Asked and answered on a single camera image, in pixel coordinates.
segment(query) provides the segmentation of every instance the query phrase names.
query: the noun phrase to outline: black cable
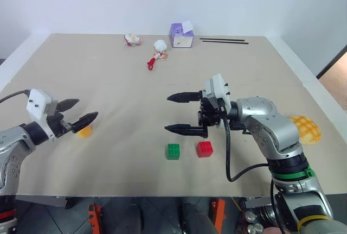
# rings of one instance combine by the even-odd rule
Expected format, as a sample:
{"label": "black cable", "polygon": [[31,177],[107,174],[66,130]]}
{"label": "black cable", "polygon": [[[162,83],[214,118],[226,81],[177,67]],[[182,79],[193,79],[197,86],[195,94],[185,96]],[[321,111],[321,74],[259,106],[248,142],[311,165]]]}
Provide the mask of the black cable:
{"label": "black cable", "polygon": [[[220,104],[220,109],[221,107],[223,107],[223,109],[225,110],[225,104],[223,101],[221,101]],[[223,123],[224,123],[224,128],[226,130],[226,173],[227,173],[227,179],[230,182],[236,181],[239,177],[243,176],[246,172],[248,172],[249,170],[252,170],[254,168],[258,168],[258,167],[262,167],[262,166],[268,166],[267,163],[260,163],[257,165],[252,165],[247,167],[246,169],[242,170],[241,172],[239,172],[238,174],[236,174],[234,177],[231,177],[230,175],[230,143],[231,143],[231,137],[230,137],[230,128],[229,128],[229,124],[228,124],[228,120],[226,117],[223,117]]]}
{"label": "black cable", "polygon": [[275,207],[275,201],[274,201],[274,198],[273,198],[273,180],[271,180],[271,185],[270,185],[270,199],[271,199],[272,210],[273,210],[273,213],[275,214],[275,218],[276,218],[276,221],[277,221],[277,225],[280,228],[281,233],[285,234],[284,229],[283,229],[283,227],[282,227],[282,225],[280,223],[280,219],[278,217],[276,207]]}
{"label": "black cable", "polygon": [[9,94],[8,96],[6,96],[6,97],[0,99],[0,103],[6,101],[7,99],[9,99],[9,98],[11,98],[11,97],[15,97],[15,96],[17,96],[17,95],[19,95],[19,94],[26,94],[27,97],[29,97],[29,95],[30,95],[30,90],[26,89],[26,90],[22,90],[22,91],[18,91],[18,92]]}

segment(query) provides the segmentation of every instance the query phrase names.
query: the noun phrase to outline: chopstick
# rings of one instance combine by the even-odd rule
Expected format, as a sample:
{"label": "chopstick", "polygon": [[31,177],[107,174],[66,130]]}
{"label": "chopstick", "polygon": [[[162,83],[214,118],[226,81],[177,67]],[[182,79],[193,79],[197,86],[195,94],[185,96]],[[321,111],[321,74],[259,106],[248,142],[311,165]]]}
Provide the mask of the chopstick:
{"label": "chopstick", "polygon": [[232,40],[232,39],[209,39],[206,37],[201,37],[201,40],[226,40],[226,41],[245,41],[245,40]]}
{"label": "chopstick", "polygon": [[215,41],[215,40],[203,40],[202,42],[232,43],[232,44],[249,44],[248,42]]}

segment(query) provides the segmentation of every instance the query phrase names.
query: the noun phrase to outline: white wall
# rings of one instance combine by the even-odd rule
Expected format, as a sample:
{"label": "white wall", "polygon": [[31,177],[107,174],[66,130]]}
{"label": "white wall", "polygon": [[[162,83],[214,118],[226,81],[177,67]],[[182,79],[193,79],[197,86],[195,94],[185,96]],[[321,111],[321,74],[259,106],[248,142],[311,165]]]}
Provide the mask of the white wall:
{"label": "white wall", "polygon": [[[283,35],[312,69],[313,62],[328,63],[341,50],[342,32],[347,33],[343,2],[0,0],[0,58],[7,57],[31,31],[167,34],[172,22],[190,19],[196,34]],[[329,36],[329,44],[317,34]]]}

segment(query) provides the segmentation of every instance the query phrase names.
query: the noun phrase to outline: tissue box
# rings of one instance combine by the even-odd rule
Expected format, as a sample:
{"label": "tissue box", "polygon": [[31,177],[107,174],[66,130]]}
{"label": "tissue box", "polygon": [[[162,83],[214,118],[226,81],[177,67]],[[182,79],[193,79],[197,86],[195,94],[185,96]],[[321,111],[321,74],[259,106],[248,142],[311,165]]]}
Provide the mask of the tissue box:
{"label": "tissue box", "polygon": [[194,33],[192,30],[183,33],[181,23],[174,23],[170,28],[170,40],[173,48],[190,48],[193,42]]}

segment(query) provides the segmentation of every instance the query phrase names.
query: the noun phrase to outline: red block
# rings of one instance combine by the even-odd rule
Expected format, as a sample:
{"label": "red block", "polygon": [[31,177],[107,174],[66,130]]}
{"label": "red block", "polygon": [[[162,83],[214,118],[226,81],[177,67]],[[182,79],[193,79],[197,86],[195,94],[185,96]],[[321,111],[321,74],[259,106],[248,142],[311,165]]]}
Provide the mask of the red block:
{"label": "red block", "polygon": [[213,153],[213,148],[210,141],[199,142],[196,149],[197,149],[197,155],[199,156],[199,158],[210,157],[211,154]]}

